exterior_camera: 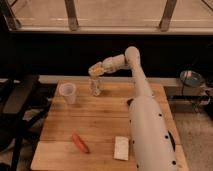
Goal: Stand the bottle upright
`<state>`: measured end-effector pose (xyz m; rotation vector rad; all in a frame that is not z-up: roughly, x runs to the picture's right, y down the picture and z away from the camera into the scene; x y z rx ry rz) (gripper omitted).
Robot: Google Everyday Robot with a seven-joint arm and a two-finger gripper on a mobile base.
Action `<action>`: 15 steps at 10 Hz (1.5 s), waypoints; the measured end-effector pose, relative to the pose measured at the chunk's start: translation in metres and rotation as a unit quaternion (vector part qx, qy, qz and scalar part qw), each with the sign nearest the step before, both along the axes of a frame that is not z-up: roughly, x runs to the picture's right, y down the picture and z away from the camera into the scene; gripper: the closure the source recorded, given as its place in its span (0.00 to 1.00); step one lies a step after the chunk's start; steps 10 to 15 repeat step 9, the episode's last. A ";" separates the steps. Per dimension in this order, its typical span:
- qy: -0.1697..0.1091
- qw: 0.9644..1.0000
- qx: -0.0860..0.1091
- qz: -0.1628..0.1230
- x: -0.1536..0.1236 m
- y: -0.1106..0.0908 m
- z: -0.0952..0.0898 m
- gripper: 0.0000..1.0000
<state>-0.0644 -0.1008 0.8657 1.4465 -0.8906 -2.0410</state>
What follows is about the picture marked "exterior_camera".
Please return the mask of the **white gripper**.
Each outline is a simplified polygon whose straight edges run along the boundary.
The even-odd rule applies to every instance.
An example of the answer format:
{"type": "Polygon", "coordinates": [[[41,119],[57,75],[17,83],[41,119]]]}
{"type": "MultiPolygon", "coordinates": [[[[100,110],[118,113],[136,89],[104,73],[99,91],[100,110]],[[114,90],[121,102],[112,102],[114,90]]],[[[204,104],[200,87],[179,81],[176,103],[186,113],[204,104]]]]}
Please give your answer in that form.
{"type": "Polygon", "coordinates": [[[95,77],[97,77],[97,89],[101,90],[101,75],[103,75],[105,72],[105,69],[102,66],[101,62],[98,62],[91,66],[88,70],[88,73],[90,75],[90,88],[93,90],[95,88],[95,77]]]}

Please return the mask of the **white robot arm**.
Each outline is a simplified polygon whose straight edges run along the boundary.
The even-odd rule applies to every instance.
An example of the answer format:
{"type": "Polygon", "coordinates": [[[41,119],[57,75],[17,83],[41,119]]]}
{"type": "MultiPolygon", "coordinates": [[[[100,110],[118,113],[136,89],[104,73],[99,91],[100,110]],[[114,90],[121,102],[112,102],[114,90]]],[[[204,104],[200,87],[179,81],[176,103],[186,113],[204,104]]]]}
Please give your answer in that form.
{"type": "Polygon", "coordinates": [[[135,97],[129,105],[129,122],[137,171],[178,171],[175,147],[136,47],[130,46],[124,54],[108,57],[88,69],[92,94],[99,96],[101,93],[100,76],[120,69],[130,69],[134,83],[135,97]]]}

